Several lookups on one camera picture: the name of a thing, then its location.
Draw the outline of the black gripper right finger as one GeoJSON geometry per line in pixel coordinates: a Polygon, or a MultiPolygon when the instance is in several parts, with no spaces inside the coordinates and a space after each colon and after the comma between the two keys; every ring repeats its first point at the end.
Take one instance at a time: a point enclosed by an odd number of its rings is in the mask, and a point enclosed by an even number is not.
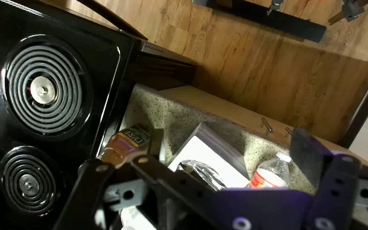
{"type": "Polygon", "coordinates": [[[333,155],[304,129],[294,129],[290,156],[315,194],[305,217],[308,230],[347,230],[359,184],[360,161],[333,155]]]}

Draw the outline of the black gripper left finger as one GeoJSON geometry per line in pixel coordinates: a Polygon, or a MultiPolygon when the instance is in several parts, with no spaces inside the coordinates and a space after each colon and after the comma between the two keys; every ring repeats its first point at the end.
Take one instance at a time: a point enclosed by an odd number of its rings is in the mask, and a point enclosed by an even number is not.
{"type": "Polygon", "coordinates": [[[53,230],[107,230],[103,191],[112,173],[113,168],[99,160],[81,164],[53,230]]]}

